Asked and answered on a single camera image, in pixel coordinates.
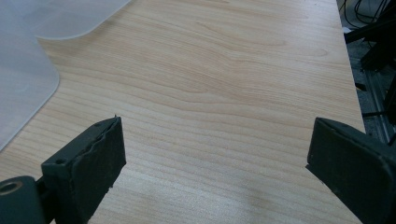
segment table surface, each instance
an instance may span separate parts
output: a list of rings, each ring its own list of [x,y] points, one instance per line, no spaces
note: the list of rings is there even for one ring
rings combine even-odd
[[[40,44],[58,90],[0,179],[122,117],[127,164],[90,223],[357,223],[304,167],[315,117],[363,130],[334,0],[136,0]]]

